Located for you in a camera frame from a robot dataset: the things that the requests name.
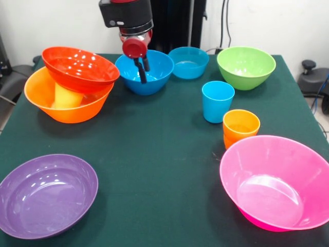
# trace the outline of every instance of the white wall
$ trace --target white wall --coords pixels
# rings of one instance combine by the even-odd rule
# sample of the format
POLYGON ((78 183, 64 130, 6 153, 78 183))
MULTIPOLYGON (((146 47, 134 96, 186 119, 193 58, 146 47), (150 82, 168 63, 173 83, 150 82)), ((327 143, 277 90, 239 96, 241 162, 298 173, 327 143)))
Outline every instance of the white wall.
MULTIPOLYGON (((221 6, 208 0, 203 49, 220 43, 221 6)), ((328 9, 328 0, 230 0, 232 45, 282 54, 295 78, 303 59, 329 66, 328 9)), ((56 45, 121 53, 118 29, 105 27, 98 0, 0 0, 0 33, 12 65, 31 64, 56 45)))
MULTIPOLYGON (((221 0, 207 0, 203 49, 220 44, 221 7, 221 0)), ((253 46, 281 54, 295 79, 304 59, 329 67, 328 10, 328 0, 230 0, 231 46, 253 46)), ((227 47, 226 33, 224 44, 227 47)))
POLYGON ((121 53, 118 28, 106 28, 98 0, 0 0, 0 33, 12 65, 32 64, 49 46, 121 53))

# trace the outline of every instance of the orange bowl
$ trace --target orange bowl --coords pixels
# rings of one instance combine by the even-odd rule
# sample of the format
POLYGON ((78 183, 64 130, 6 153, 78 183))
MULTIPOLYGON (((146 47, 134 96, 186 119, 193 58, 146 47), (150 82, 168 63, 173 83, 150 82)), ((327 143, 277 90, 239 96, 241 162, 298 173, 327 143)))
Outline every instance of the orange bowl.
POLYGON ((79 93, 104 90, 120 76, 109 60, 77 48, 50 47, 42 52, 42 59, 59 85, 79 93))
POLYGON ((26 81, 24 93, 26 98, 53 119, 65 124, 76 124, 95 117, 102 109, 114 83, 94 94, 84 95, 81 106, 70 109, 53 108, 55 83, 46 67, 33 73, 26 81))

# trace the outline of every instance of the table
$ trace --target table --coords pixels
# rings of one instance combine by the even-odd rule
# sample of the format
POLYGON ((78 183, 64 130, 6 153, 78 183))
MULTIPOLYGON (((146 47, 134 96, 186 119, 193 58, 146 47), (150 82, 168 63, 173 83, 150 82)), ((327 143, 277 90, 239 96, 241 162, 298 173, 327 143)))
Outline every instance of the table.
MULTIPOLYGON (((292 138, 329 160, 329 145, 283 58, 274 58, 277 68, 268 80, 237 92, 231 108, 256 113, 259 134, 292 138)), ((0 136, 0 178, 34 157, 67 153, 94 167, 99 192, 67 232, 38 241, 0 233, 0 246, 328 246, 329 224, 267 232, 228 198, 218 175, 225 151, 222 125, 202 116, 201 86, 211 80, 222 80, 215 56, 201 78, 172 76, 148 97, 134 95, 118 80, 99 115, 76 125, 52 120, 22 95, 0 136)))

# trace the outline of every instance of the green bowl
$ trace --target green bowl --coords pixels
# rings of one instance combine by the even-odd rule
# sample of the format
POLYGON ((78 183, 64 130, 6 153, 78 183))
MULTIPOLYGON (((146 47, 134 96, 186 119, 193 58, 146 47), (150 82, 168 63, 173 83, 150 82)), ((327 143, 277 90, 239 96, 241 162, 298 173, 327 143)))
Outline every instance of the green bowl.
POLYGON ((274 58, 252 47, 230 47, 217 56, 222 76, 238 90, 251 90, 262 84, 275 70, 274 58))

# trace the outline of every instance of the floor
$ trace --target floor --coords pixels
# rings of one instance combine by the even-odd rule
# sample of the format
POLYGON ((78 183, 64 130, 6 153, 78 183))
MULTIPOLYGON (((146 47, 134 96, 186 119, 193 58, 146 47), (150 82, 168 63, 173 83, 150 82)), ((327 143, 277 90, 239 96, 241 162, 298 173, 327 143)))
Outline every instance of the floor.
MULTIPOLYGON (((305 100, 307 101, 309 107, 312 105, 313 103, 313 98, 305 98, 305 100)), ((327 140, 329 142, 329 116, 325 116, 322 113, 321 110, 321 104, 322 104, 322 99, 318 99, 318 108, 316 113, 314 114, 315 119, 323 126, 324 131, 327 133, 324 133, 324 135, 327 135, 327 140)), ((2 133, 2 130, 5 128, 8 119, 11 116, 12 111, 14 110, 14 106, 8 104, 8 107, 6 108, 6 110, 4 111, 3 114, 1 114, 0 116, 0 134, 2 133)))
MULTIPOLYGON (((309 107, 311 107, 314 98, 305 98, 305 99, 309 107)), ((318 123, 323 126, 324 130, 322 131, 326 132, 324 133, 324 135, 327 135, 327 140, 329 142, 329 115, 324 115, 322 113, 321 105, 322 105, 322 99, 318 99, 318 107, 316 113, 314 114, 314 117, 318 121, 318 123)))
POLYGON ((14 110, 14 106, 8 104, 6 109, 1 113, 1 115, 0 115, 0 134, 2 133, 2 130, 5 128, 7 121, 9 120, 13 110, 14 110))

